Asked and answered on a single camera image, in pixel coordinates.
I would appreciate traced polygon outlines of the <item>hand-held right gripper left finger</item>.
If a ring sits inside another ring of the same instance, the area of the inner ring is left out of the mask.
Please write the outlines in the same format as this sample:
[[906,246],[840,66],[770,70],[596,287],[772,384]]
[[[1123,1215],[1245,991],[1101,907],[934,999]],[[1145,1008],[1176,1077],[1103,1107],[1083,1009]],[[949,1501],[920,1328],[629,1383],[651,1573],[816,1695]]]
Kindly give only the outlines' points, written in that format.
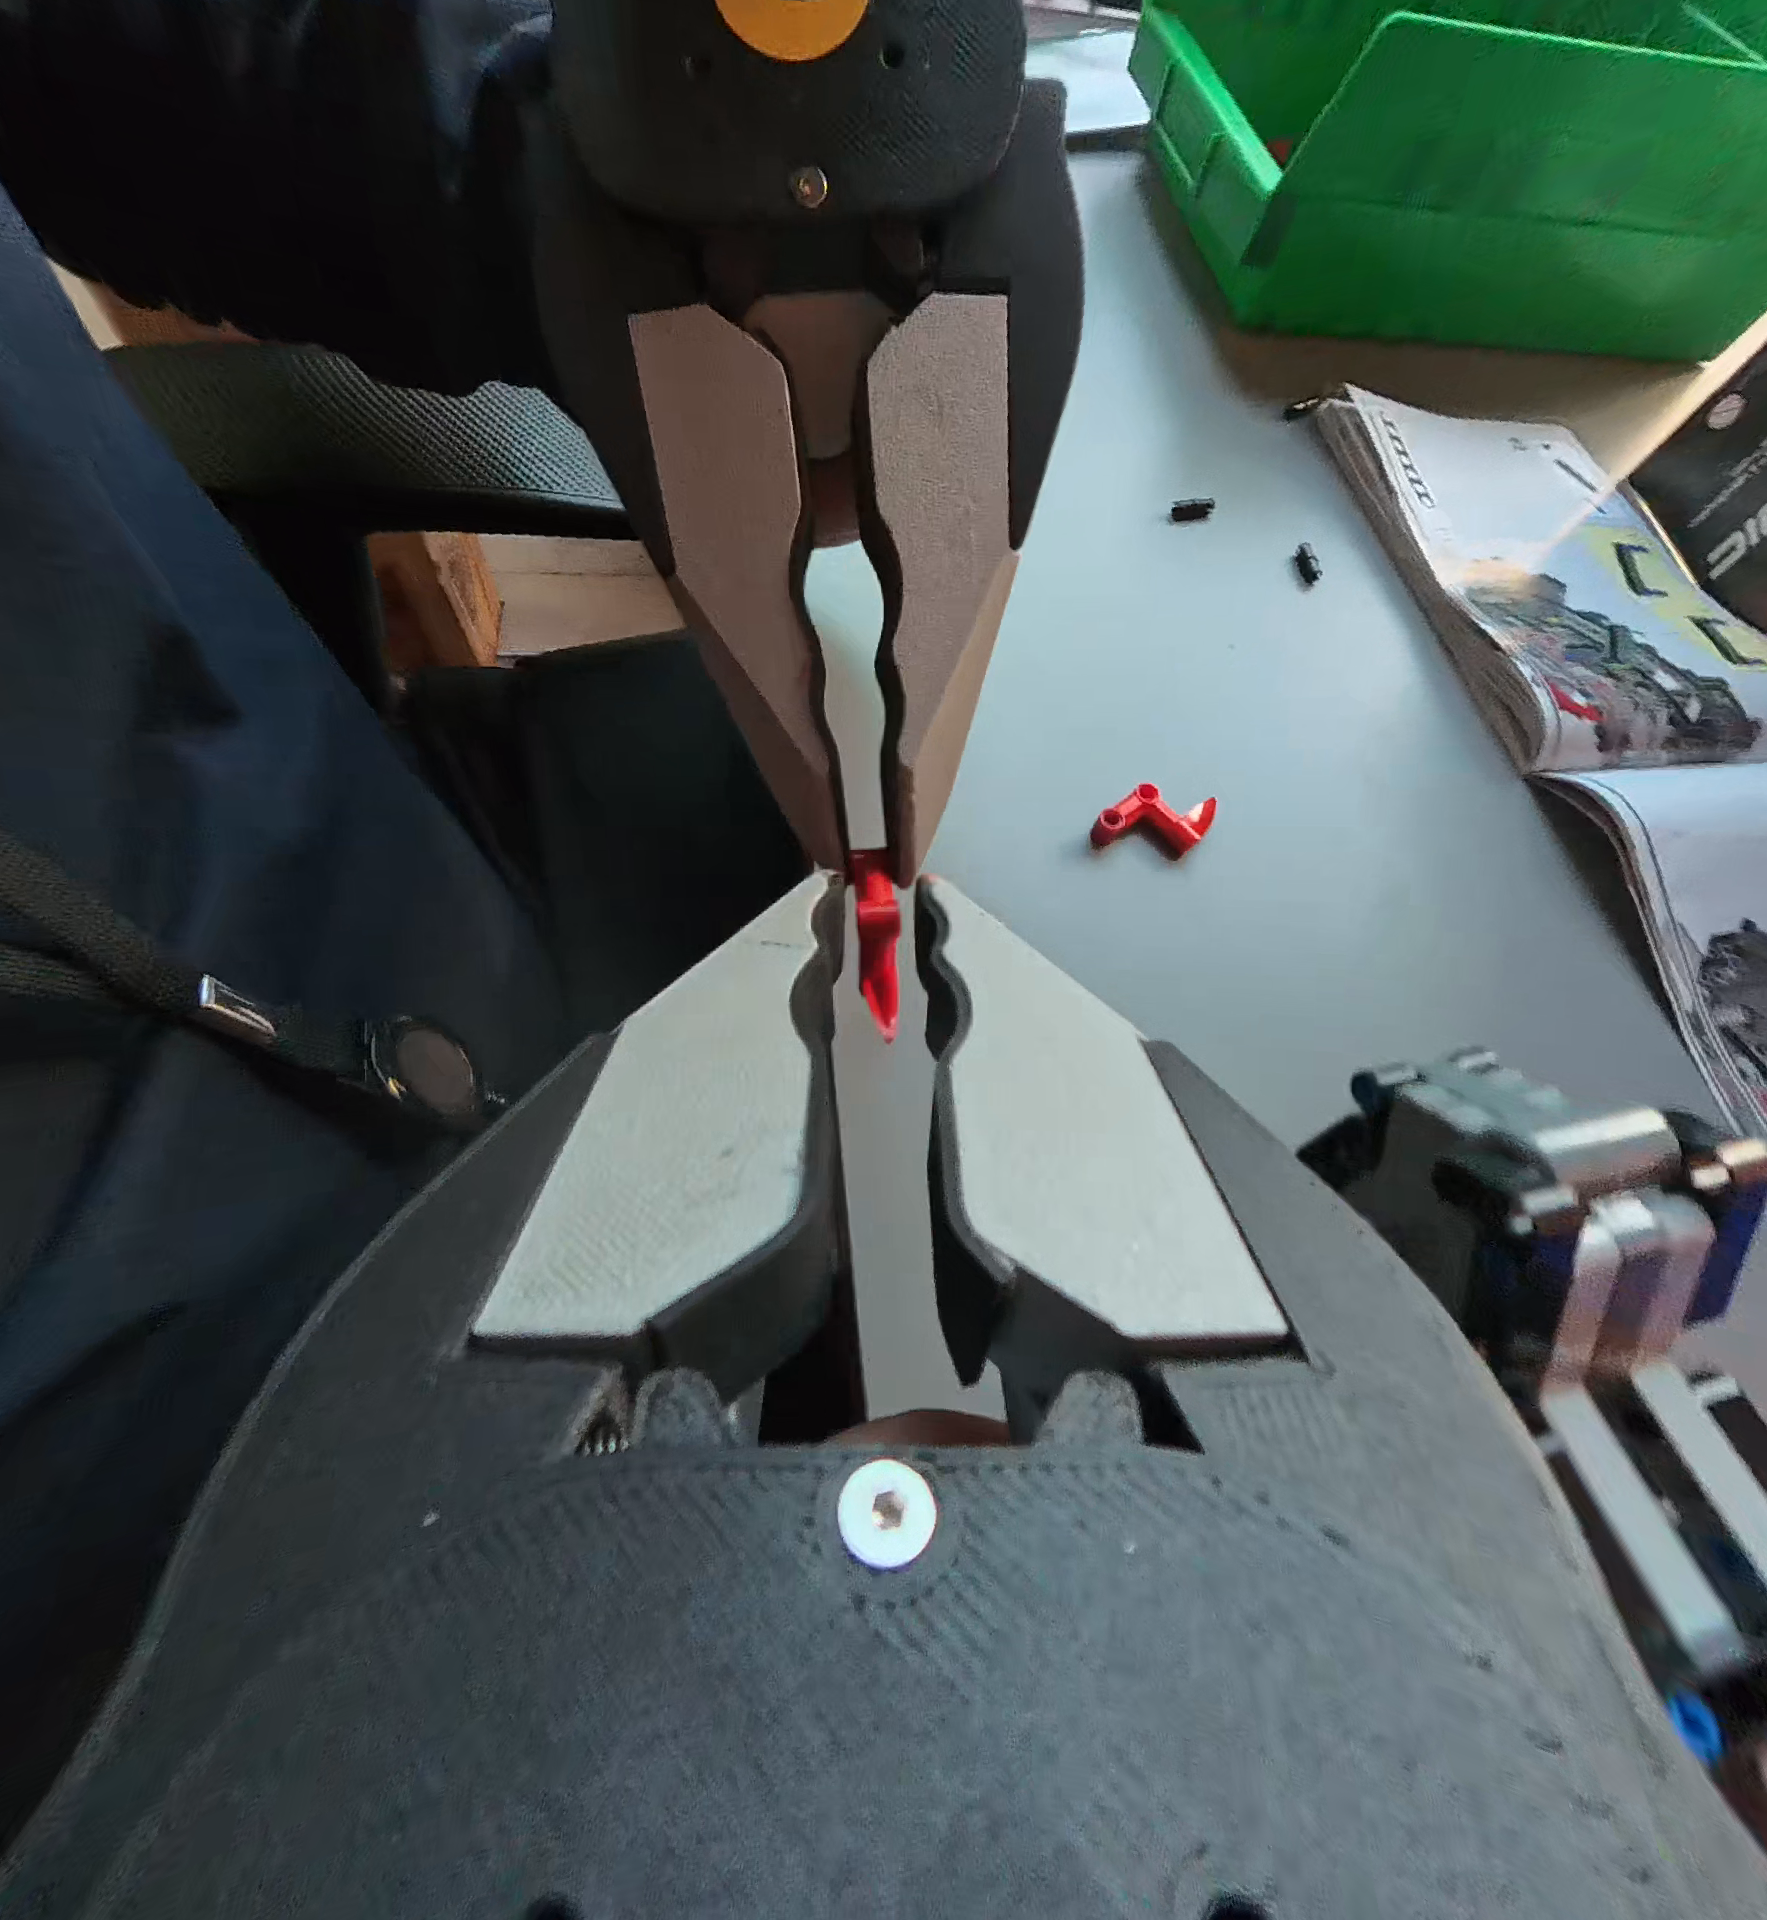
[[833,989],[845,888],[814,876],[616,1030],[473,1341],[685,1368],[735,1402],[823,1328],[840,1260]]

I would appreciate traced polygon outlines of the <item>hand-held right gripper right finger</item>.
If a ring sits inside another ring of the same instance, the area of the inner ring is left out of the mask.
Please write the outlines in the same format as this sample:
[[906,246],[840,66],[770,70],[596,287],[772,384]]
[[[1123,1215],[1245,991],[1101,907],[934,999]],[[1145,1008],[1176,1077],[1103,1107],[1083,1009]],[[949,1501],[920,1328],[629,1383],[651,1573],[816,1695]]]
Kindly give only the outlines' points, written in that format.
[[1148,1040],[955,883],[916,891],[929,1217],[960,1381],[1286,1352],[1293,1328]]

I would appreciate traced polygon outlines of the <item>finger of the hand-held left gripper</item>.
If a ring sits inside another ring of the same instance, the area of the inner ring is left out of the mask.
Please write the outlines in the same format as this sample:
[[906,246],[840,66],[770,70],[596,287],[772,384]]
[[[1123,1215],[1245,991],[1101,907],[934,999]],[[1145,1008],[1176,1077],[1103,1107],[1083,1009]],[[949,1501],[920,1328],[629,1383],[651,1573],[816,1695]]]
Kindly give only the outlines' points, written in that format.
[[672,569],[668,587],[810,861],[847,868],[823,646],[802,602],[804,463],[789,373],[705,304],[629,320]]
[[866,548],[886,587],[879,779],[897,888],[920,876],[960,774],[1017,567],[1004,293],[932,293],[862,377]]

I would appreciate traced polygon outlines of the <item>red lego axle connector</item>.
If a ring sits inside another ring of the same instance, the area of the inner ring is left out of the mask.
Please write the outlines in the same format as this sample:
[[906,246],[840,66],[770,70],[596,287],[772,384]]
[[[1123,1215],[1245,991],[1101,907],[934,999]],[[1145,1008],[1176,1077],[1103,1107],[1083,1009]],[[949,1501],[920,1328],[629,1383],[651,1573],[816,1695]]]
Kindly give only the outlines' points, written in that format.
[[1095,815],[1088,843],[1101,851],[1130,834],[1148,834],[1167,856],[1183,857],[1198,844],[1198,823],[1171,808],[1154,781],[1145,781]]

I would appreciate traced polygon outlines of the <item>grey dinosaur lego model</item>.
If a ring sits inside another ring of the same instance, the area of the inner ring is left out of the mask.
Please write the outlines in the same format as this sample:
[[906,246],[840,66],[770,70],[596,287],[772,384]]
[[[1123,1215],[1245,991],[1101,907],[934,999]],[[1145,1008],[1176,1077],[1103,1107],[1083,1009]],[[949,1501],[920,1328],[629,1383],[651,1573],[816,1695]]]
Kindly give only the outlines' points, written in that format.
[[1767,1854],[1767,1421],[1679,1352],[1734,1296],[1767,1147],[1463,1048],[1360,1073],[1298,1157],[1490,1366],[1672,1727]]

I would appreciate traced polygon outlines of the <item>person's left forearm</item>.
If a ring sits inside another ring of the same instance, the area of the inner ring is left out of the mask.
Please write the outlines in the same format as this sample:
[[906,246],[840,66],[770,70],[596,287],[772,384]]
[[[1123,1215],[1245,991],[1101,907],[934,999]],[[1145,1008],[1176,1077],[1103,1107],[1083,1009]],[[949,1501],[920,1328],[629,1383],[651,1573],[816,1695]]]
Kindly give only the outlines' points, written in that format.
[[0,4],[0,180],[125,302],[462,395],[556,387],[529,132],[554,4]]

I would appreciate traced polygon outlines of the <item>lego instruction booklet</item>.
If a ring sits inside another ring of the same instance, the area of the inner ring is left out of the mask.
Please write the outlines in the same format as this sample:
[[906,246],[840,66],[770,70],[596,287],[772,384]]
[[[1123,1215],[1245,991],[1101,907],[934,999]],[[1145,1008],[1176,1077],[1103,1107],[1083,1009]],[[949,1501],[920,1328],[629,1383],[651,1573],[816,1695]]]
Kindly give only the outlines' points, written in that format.
[[1614,838],[1674,1018],[1767,1140],[1767,636],[1566,427],[1307,407],[1519,771]]

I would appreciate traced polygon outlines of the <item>person's left hand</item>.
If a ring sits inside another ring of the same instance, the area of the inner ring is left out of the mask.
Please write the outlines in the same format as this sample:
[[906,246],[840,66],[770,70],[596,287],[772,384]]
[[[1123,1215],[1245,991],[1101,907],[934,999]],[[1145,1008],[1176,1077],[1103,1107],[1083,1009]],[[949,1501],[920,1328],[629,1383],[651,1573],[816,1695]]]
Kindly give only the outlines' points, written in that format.
[[800,539],[808,555],[866,548],[866,487],[856,444],[806,455],[800,472]]

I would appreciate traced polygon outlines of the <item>black badge reel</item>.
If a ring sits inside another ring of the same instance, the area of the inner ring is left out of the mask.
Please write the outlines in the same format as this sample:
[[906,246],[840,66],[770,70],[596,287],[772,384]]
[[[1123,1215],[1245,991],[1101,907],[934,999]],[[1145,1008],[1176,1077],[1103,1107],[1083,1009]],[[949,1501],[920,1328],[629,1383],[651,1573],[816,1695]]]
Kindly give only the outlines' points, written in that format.
[[470,1135],[504,1110],[470,1051],[435,1019],[367,1019],[356,1048],[361,1086],[415,1121]]

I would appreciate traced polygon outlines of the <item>black office chair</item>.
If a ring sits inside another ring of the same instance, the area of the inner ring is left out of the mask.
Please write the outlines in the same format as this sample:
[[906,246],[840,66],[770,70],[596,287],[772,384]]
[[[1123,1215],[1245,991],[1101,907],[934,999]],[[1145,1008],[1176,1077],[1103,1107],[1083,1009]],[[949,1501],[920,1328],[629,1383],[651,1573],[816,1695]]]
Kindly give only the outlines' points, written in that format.
[[343,355],[271,343],[127,345],[103,360],[227,510],[309,510],[356,534],[633,538],[582,430],[540,390],[401,388]]

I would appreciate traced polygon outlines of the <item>flat dark panel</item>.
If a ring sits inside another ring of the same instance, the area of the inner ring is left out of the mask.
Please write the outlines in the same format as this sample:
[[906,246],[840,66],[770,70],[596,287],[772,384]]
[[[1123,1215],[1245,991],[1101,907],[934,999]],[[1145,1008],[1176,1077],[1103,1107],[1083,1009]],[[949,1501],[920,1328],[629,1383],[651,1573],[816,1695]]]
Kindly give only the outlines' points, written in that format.
[[1137,16],[1028,13],[1026,76],[1065,90],[1068,152],[1136,148],[1151,110],[1130,73]]

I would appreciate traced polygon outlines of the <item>person's dark navy clothing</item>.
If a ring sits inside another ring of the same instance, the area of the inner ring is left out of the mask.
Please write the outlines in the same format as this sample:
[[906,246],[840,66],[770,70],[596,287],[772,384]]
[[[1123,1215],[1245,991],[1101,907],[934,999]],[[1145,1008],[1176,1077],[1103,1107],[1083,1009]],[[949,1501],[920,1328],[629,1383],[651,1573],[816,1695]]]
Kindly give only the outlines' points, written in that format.
[[[492,1091],[615,1011],[121,388],[0,180],[0,828],[161,947],[427,1015]],[[0,1511],[196,1486],[443,1157],[125,1006],[0,994]]]

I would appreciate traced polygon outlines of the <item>green plastic bin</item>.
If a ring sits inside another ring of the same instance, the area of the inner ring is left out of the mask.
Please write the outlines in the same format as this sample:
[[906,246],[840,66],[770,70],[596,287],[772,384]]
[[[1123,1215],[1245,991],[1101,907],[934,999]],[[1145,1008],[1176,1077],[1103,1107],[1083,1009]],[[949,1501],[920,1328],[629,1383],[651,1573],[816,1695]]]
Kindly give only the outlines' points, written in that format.
[[1767,2],[1145,4],[1245,330],[1712,360],[1767,309]]

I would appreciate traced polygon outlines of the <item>wooden post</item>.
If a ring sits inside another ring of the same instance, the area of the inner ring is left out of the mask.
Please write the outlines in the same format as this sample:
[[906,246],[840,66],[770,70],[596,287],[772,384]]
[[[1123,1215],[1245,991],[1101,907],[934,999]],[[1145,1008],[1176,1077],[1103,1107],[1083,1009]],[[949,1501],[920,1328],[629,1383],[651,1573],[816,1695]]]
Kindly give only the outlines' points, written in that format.
[[364,545],[396,674],[506,665],[683,627],[631,539],[407,531]]

